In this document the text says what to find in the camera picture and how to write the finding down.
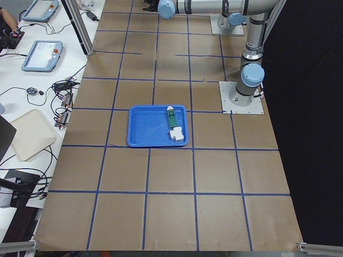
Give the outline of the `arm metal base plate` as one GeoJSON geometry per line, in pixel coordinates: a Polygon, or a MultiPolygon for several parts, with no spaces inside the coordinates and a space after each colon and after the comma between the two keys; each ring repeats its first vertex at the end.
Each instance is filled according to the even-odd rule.
{"type": "Polygon", "coordinates": [[[245,16],[231,13],[226,17],[222,14],[211,14],[211,31],[213,35],[244,36],[243,24],[245,16]]]}
{"type": "Polygon", "coordinates": [[[263,115],[260,97],[255,97],[258,90],[250,96],[243,96],[236,90],[237,82],[220,81],[220,97],[223,114],[263,115]]]}

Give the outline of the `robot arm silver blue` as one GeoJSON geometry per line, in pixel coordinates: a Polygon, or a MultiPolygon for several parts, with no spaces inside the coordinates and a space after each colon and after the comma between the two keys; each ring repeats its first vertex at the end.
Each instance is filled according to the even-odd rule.
{"type": "Polygon", "coordinates": [[[238,25],[242,25],[245,22],[245,16],[240,13],[228,13],[219,15],[217,25],[223,30],[233,29],[238,25]]]}
{"type": "Polygon", "coordinates": [[[280,1],[144,1],[149,7],[144,11],[158,12],[159,16],[170,19],[175,14],[220,13],[220,21],[239,14],[247,21],[247,40],[241,55],[240,78],[230,93],[231,103],[247,107],[254,99],[255,90],[263,82],[265,72],[261,67],[263,48],[270,15],[279,7],[280,1]]]}

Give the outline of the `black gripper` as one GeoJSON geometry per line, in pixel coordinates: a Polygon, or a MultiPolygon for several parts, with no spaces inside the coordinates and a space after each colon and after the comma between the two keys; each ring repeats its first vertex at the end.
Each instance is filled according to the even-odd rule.
{"type": "Polygon", "coordinates": [[[159,0],[144,0],[144,3],[148,4],[148,7],[142,8],[143,11],[157,11],[159,0]]]}

